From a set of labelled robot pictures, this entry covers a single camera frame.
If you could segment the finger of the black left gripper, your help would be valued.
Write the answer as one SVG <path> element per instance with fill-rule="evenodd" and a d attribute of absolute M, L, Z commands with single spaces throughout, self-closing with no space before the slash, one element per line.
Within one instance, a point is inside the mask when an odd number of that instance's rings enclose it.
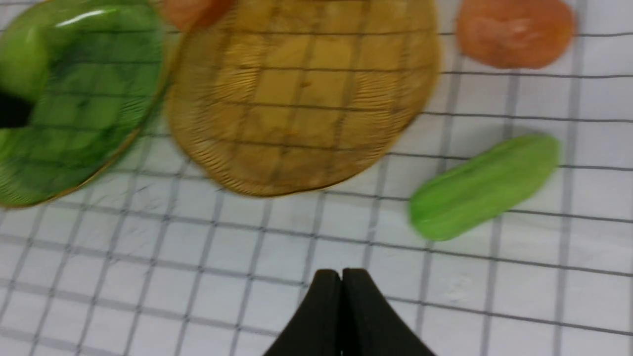
<path fill-rule="evenodd" d="M 29 125 L 35 104 L 4 91 L 0 92 L 0 128 L 19 129 Z"/>

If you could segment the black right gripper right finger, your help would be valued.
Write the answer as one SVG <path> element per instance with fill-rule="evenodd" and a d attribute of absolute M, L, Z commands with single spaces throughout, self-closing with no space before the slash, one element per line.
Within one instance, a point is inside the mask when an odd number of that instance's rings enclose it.
<path fill-rule="evenodd" d="M 387 302 L 367 270 L 342 272 L 343 356 L 433 356 Z"/>

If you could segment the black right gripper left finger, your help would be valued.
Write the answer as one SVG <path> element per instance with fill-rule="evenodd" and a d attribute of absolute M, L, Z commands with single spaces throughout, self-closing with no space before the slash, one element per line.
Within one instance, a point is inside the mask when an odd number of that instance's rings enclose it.
<path fill-rule="evenodd" d="M 265 354 L 336 356 L 341 291 L 342 281 L 336 271 L 317 270 L 303 301 Z"/>

